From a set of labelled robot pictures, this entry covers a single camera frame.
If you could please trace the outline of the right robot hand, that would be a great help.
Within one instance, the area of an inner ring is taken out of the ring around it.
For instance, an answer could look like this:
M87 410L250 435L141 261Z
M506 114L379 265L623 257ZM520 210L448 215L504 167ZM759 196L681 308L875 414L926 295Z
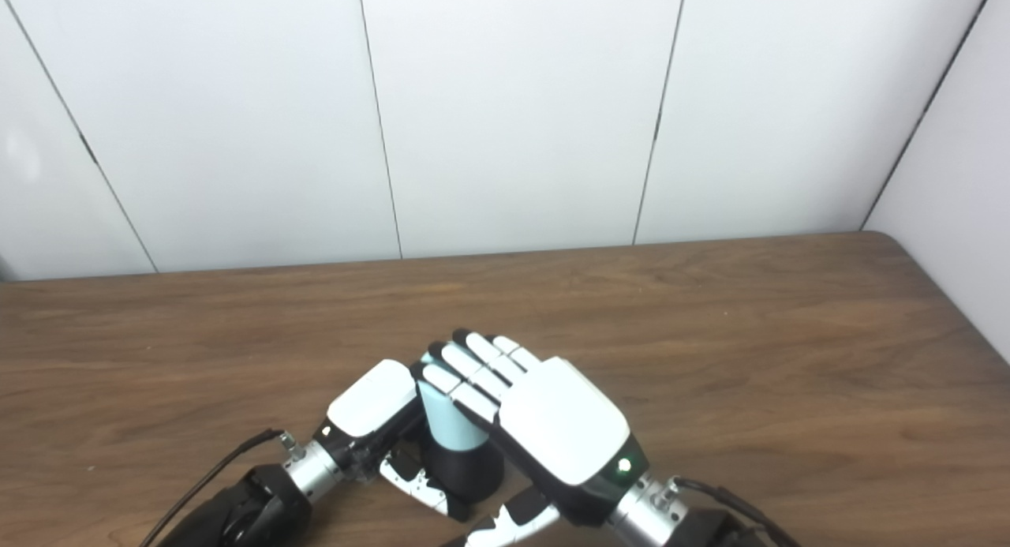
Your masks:
M452 546L510 546L566 519L606 525L649 464L622 411L561 357L459 328L409 368L529 480Z

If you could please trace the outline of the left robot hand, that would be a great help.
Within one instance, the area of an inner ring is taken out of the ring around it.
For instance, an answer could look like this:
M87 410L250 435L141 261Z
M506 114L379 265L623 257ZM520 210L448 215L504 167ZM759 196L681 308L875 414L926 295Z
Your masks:
M295 479L304 496L316 503L339 483L381 476L418 503L465 522L469 505L400 446L418 443L428 434L425 406L413 375L401 362L385 359L329 404Z

